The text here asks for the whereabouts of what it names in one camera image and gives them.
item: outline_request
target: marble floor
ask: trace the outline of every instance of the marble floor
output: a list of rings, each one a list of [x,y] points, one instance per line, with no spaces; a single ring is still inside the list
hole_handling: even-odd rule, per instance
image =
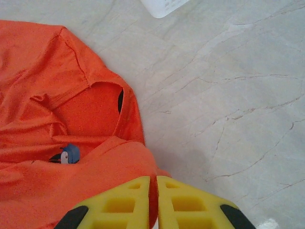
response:
[[[305,0],[190,0],[162,19],[139,0],[1,0],[0,18],[88,44],[135,90],[174,178],[305,229]]]

